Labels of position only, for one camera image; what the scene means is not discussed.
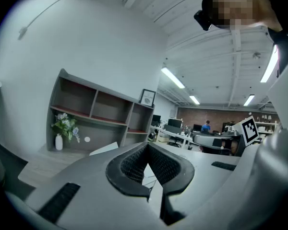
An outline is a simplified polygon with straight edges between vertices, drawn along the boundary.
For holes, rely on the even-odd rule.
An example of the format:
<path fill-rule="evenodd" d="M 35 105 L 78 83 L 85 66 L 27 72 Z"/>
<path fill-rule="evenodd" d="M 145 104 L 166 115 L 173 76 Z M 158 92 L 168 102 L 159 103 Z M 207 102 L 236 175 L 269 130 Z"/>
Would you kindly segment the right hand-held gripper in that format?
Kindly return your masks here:
<path fill-rule="evenodd" d="M 233 156 L 242 156 L 245 148 L 259 137 L 254 117 L 251 115 L 234 125 L 227 126 L 223 136 L 228 138 L 195 135 L 193 142 L 202 147 L 228 150 Z"/>

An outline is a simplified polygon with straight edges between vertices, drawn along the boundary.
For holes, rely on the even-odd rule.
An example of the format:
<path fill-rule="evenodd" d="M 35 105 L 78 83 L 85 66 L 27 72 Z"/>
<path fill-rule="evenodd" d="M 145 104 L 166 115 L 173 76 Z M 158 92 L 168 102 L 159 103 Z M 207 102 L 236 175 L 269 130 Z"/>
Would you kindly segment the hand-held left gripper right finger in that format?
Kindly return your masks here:
<path fill-rule="evenodd" d="M 194 167 L 193 179 L 180 193 L 168 197 L 171 209 L 174 213 L 183 216 L 190 215 L 199 209 L 217 190 L 225 183 L 232 171 L 221 169 L 212 165 L 213 162 L 237 165 L 240 158 L 202 153 L 199 151 L 176 148 L 159 142 L 150 142 L 150 145 L 159 147 L 188 160 Z"/>

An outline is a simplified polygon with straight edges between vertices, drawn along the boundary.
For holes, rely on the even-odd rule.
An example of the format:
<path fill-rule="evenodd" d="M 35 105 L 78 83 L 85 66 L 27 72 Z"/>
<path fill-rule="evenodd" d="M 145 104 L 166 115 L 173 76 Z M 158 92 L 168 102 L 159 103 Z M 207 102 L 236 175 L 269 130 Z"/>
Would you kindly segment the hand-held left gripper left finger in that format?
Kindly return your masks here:
<path fill-rule="evenodd" d="M 57 221 L 66 230 L 162 230 L 164 222 L 145 197 L 123 195 L 106 177 L 108 163 L 136 145 L 82 158 L 41 184 L 26 199 L 35 212 L 66 183 L 80 189 Z"/>

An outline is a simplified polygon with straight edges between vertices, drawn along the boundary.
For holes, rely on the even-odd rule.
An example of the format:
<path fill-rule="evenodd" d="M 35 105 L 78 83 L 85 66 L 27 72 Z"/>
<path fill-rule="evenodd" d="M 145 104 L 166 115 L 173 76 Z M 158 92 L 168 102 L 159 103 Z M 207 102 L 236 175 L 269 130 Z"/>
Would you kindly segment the black office chair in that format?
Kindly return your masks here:
<path fill-rule="evenodd" d="M 181 144 L 178 143 L 179 141 L 180 141 L 179 138 L 177 138 L 177 137 L 172 137 L 172 140 L 170 140 L 170 141 L 168 142 L 168 145 L 174 146 L 174 147 L 177 147 L 177 148 L 181 148 Z"/>

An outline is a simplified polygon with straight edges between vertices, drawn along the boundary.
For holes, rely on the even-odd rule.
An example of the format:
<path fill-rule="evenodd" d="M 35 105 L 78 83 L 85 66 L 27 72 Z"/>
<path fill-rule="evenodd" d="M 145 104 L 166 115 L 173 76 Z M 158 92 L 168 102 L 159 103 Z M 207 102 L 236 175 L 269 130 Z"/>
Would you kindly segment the white office desk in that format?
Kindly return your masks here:
<path fill-rule="evenodd" d="M 162 129 L 162 128 L 159 128 L 159 127 L 155 127 L 155 126 L 150 126 L 150 129 L 153 129 L 153 130 L 156 129 L 158 131 L 158 135 L 157 135 L 157 138 L 156 138 L 157 142 L 158 142 L 158 137 L 160 136 L 160 134 L 164 133 L 164 134 L 167 134 L 167 135 L 169 135 L 171 137 L 176 137 L 176 138 L 183 139 L 183 144 L 181 145 L 182 149 L 188 149 L 188 146 L 191 143 L 194 144 L 193 139 L 190 138 L 190 137 L 187 137 L 186 135 L 175 134 L 173 132 L 166 131 L 165 129 Z"/>

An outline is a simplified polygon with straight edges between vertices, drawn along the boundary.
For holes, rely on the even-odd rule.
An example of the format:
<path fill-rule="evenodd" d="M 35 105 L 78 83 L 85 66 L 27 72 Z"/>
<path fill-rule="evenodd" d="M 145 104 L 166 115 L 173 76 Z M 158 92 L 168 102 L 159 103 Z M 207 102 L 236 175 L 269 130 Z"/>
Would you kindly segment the black computer monitor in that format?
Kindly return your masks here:
<path fill-rule="evenodd" d="M 173 127 L 177 127 L 177 128 L 181 128 L 182 120 L 169 118 L 168 119 L 168 125 L 173 126 Z"/>

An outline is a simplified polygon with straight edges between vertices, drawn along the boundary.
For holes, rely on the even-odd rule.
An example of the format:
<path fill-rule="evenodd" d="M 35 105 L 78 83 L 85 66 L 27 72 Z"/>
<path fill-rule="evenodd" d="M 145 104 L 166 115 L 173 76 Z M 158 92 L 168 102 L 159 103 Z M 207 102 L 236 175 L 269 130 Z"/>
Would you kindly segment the white shelf with lamps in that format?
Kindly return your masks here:
<path fill-rule="evenodd" d="M 266 114 L 257 116 L 255 118 L 255 124 L 258 130 L 258 139 L 256 141 L 261 142 L 267 136 L 273 134 L 277 125 L 279 123 L 279 119 L 277 115 Z"/>

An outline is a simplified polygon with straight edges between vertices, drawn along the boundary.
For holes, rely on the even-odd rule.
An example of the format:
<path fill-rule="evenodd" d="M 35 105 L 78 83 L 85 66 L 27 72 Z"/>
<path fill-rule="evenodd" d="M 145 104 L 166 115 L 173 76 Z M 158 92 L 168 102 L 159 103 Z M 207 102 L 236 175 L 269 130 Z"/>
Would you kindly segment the artificial flower bouquet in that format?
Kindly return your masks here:
<path fill-rule="evenodd" d="M 58 113 L 55 115 L 55 122 L 51 124 L 51 128 L 55 133 L 65 137 L 69 142 L 75 138 L 80 143 L 79 128 L 76 126 L 76 119 L 68 116 L 66 113 Z"/>

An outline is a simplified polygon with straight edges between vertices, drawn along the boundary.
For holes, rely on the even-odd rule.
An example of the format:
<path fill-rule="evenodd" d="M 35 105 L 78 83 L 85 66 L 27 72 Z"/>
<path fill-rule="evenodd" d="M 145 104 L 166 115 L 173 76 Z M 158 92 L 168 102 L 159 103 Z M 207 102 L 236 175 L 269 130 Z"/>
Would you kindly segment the black framed leaf picture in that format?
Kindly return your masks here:
<path fill-rule="evenodd" d="M 155 91 L 143 89 L 139 103 L 153 107 L 155 96 L 156 96 Z"/>

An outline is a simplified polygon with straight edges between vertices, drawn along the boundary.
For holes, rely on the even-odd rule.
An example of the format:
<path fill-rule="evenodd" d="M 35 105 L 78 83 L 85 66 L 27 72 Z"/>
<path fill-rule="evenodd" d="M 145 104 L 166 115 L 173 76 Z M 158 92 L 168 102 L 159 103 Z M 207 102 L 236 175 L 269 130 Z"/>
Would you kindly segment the grey wooden bookshelf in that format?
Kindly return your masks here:
<path fill-rule="evenodd" d="M 47 149 L 56 149 L 57 133 L 51 124 L 58 113 L 66 113 L 76 119 L 81 139 L 80 143 L 75 138 L 69 142 L 62 136 L 63 151 L 93 152 L 113 142 L 123 147 L 146 141 L 155 105 L 150 107 L 139 101 L 61 69 L 48 105 Z M 85 137 L 89 137 L 90 141 L 85 142 Z"/>

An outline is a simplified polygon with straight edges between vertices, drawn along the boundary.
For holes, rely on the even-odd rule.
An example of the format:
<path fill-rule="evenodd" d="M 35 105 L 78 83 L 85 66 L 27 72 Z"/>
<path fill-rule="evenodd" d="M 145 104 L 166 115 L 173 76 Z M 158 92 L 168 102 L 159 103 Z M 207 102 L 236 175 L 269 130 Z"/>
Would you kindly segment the person's black shirt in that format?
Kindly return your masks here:
<path fill-rule="evenodd" d="M 268 28 L 269 35 L 278 49 L 278 74 L 279 77 L 288 64 L 288 31 L 273 31 Z"/>

